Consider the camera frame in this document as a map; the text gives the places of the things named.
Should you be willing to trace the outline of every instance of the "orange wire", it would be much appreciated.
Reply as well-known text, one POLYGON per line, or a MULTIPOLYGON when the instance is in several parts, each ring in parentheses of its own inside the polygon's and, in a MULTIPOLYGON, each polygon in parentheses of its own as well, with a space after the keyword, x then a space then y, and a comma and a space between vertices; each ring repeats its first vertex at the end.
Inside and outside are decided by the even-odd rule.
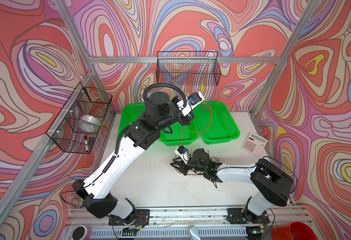
POLYGON ((182 139, 183 139, 183 131, 185 130, 185 126, 183 126, 183 128, 182 128, 182 137, 181 137, 181 142, 179 143, 179 146, 181 146, 182 145, 182 139))
MULTIPOLYGON (((205 131, 203 131, 203 132, 206 132, 207 129, 209 128, 209 126, 211 124, 211 116, 213 115, 213 111, 211 110, 211 107, 209 106, 209 104, 207 104, 207 103, 205 103, 205 104, 210 108, 210 122, 209 122, 209 125, 207 125, 205 131)), ((181 142, 179 143, 179 146, 182 145, 182 139, 183 139, 184 130, 185 130, 185 126, 183 126, 183 128, 182 128, 182 137, 181 137, 181 142)))
POLYGON ((141 215, 136 215, 136 216, 138 216, 138 217, 140 217, 142 220, 144 220, 144 221, 145 221, 145 225, 146 225, 146 219, 145 219, 143 216, 141 216, 141 215))
POLYGON ((205 103, 205 104, 210 108, 210 122, 209 122, 209 125, 207 125, 205 131, 203 131, 203 132, 206 132, 207 129, 209 128, 210 123, 211 123, 211 115, 213 114, 213 111, 211 110, 211 107, 209 106, 209 104, 207 104, 207 103, 205 103))

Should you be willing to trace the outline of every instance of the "calculator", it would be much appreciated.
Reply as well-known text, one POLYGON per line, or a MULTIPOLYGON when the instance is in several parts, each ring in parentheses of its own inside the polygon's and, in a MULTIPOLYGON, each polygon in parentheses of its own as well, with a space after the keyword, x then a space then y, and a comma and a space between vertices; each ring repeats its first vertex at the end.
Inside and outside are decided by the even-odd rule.
POLYGON ((263 137, 255 133, 250 133, 242 148, 259 157, 261 156, 262 150, 265 148, 267 142, 268 141, 263 137))

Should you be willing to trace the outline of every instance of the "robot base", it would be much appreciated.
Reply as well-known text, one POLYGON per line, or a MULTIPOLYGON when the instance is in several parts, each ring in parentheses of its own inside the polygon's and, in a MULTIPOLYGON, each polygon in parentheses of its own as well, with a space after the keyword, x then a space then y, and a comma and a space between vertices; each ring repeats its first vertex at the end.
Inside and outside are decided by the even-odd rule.
POLYGON ((144 226, 149 224, 150 210, 135 209, 129 217, 122 219, 112 215, 109 218, 109 226, 144 226))
POLYGON ((262 215, 256 216, 249 211, 246 214, 242 213, 242 208, 237 209, 227 209, 228 217, 226 220, 230 222, 230 224, 245 224, 248 222, 251 223, 260 223, 262 225, 267 225, 270 223, 268 214, 266 211, 263 212, 262 215))

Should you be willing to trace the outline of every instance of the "red container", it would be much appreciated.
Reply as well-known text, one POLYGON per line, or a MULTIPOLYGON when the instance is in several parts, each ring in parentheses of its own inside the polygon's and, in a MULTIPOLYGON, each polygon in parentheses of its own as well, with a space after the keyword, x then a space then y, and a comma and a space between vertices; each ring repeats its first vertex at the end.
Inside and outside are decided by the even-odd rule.
POLYGON ((305 223, 278 224, 271 229, 272 240, 318 240, 313 230, 305 223))

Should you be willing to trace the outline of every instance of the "mounting plate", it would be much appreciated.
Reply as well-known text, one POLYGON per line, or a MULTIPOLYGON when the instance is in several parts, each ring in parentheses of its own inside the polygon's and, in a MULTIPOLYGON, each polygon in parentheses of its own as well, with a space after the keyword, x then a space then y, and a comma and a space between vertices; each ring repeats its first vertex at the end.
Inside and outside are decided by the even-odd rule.
POLYGON ((149 224, 149 217, 150 217, 150 210, 149 209, 137 209, 137 215, 135 216, 134 221, 131 225, 126 225, 122 218, 117 216, 112 216, 109 218, 109 226, 141 226, 141 225, 148 225, 149 224))
MULTIPOLYGON (((226 218, 230 224, 245 224, 247 223, 246 216, 241 212, 243 208, 235 208, 235 209, 227 209, 228 217, 226 218)), ((252 223, 260 223, 262 225, 267 225, 270 223, 268 214, 266 211, 263 212, 262 215, 258 217, 255 215, 249 215, 248 218, 251 217, 252 223)))

